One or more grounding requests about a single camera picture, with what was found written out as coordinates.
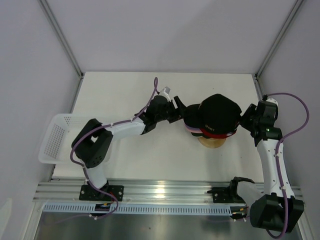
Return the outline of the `lavender baseball cap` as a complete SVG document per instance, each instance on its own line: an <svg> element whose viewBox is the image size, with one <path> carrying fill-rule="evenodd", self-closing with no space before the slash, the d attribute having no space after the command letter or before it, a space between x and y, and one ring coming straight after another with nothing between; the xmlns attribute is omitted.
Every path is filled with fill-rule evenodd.
<svg viewBox="0 0 320 240"><path fill-rule="evenodd" d="M185 128L186 128L186 130L189 131L190 133L195 133L195 134L202 134L202 133L203 133L199 128L190 127L190 126L188 126L188 125L185 125Z"/></svg>

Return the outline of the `dark green baseball cap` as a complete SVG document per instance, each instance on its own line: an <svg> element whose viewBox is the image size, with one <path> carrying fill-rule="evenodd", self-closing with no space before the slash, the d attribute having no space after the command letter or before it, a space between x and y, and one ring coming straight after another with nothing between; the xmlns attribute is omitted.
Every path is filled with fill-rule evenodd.
<svg viewBox="0 0 320 240"><path fill-rule="evenodd" d="M203 133L196 133L196 132L192 132L191 135L193 137L196 137L196 138L201 138L201 137L205 137Z"/></svg>

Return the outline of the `black baseball cap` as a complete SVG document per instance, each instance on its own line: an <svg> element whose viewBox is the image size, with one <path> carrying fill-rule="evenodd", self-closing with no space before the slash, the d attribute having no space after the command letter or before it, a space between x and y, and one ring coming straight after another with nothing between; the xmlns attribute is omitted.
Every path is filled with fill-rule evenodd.
<svg viewBox="0 0 320 240"><path fill-rule="evenodd" d="M187 126L190 126L194 120L239 119L240 121L242 113L236 102L219 93L207 97L199 104L189 105L187 108L189 115L183 118Z"/></svg>

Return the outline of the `red baseball cap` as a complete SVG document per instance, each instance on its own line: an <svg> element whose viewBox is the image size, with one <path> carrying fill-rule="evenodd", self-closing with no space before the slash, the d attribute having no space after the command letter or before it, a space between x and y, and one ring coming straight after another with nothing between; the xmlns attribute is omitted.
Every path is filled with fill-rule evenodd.
<svg viewBox="0 0 320 240"><path fill-rule="evenodd" d="M199 128L206 139L226 139L237 132L240 124L239 119L210 119L193 120L190 124L192 128Z"/></svg>

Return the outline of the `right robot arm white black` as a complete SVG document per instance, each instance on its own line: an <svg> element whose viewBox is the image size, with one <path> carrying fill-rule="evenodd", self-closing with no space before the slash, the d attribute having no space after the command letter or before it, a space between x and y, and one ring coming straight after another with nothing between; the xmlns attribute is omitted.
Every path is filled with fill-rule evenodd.
<svg viewBox="0 0 320 240"><path fill-rule="evenodd" d="M283 134L274 126L278 118L278 102L273 98L251 104L240 120L250 132L259 154L263 173L263 192L249 178L234 177L228 197L243 200L249 208L254 228L290 233L304 212L304 203L296 199L290 186L283 155Z"/></svg>

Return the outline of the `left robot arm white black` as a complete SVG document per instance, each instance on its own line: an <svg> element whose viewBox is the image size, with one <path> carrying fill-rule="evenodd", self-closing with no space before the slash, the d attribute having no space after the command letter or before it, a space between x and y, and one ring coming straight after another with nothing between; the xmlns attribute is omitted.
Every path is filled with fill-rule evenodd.
<svg viewBox="0 0 320 240"><path fill-rule="evenodd" d="M70 160L82 167L90 194L96 200L103 200L108 194L108 180L102 167L111 143L123 138L144 135L154 130L157 123L170 124L183 119L187 107L178 96L173 100L156 95L132 119L103 125L97 119L90 119L71 144Z"/></svg>

